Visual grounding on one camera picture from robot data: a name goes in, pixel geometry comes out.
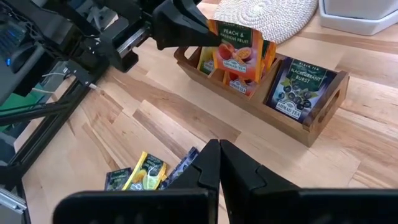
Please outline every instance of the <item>dark blue tea packet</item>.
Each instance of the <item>dark blue tea packet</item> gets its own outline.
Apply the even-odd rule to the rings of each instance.
[[[192,147],[188,154],[181,160],[172,173],[159,185],[158,190],[166,189],[175,179],[177,179],[182,172],[192,163],[192,161],[199,155],[199,150]]]
[[[287,57],[264,104],[303,123],[335,77],[334,71]]]

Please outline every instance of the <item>cable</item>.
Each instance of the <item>cable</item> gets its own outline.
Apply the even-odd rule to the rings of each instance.
[[[88,85],[88,87],[90,87],[92,90],[97,90],[97,89],[99,89],[99,87],[97,86],[97,85],[95,85],[95,84],[90,84],[90,85]]]
[[[66,76],[66,74],[64,74],[64,73],[52,72],[52,73],[48,73],[48,74],[42,75],[42,77],[47,77],[47,76],[51,76],[51,75],[62,75],[63,77]]]
[[[54,92],[45,91],[45,90],[41,90],[41,89],[38,89],[38,88],[32,88],[32,90],[36,91],[36,92],[39,92],[39,93],[51,93],[51,94],[54,94]]]

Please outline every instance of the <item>blackcurrant burst tea packet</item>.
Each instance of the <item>blackcurrant burst tea packet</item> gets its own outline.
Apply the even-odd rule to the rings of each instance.
[[[287,57],[264,104],[303,123],[335,77],[334,71]]]

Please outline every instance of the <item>white container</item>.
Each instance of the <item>white container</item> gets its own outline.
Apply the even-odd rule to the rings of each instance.
[[[323,0],[332,16],[379,20],[398,9],[398,0]]]
[[[394,11],[388,14],[387,16],[377,20],[355,19],[352,17],[333,16],[325,12],[325,4],[323,1],[336,1],[336,0],[319,0],[319,11],[321,16],[320,24],[323,27],[341,30],[359,35],[374,35],[398,22],[398,11]],[[363,0],[363,1],[384,2],[384,0],[383,1]]]

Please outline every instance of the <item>wood grain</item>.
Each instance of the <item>wood grain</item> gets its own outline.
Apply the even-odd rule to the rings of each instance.
[[[211,17],[218,3],[198,7]],[[158,51],[148,39],[134,51],[138,64],[127,73],[109,69],[24,176],[33,224],[51,223],[67,195],[103,189],[107,172],[135,166],[142,151],[171,172],[192,146],[211,138],[229,139],[302,187],[398,187],[398,25],[363,37],[320,27],[315,15],[278,46],[278,53],[352,73],[345,102],[311,148],[190,79],[175,49]],[[228,223],[222,194],[219,223]]]

